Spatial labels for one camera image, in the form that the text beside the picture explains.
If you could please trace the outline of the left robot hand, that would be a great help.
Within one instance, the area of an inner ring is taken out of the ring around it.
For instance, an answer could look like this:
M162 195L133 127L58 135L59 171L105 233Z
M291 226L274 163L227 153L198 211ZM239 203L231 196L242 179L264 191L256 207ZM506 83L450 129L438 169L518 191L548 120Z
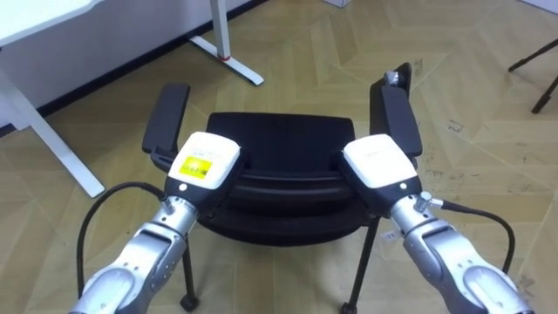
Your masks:
M200 211L210 210L227 197L244 163L235 141L213 133L192 133L168 171L164 191Z

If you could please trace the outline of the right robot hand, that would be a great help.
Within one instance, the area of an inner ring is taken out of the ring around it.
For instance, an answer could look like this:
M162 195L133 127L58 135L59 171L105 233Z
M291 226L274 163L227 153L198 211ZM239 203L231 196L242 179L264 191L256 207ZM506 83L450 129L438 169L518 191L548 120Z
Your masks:
M398 201L423 191L411 160L386 133L346 144L337 154L337 167L375 216L389 217Z

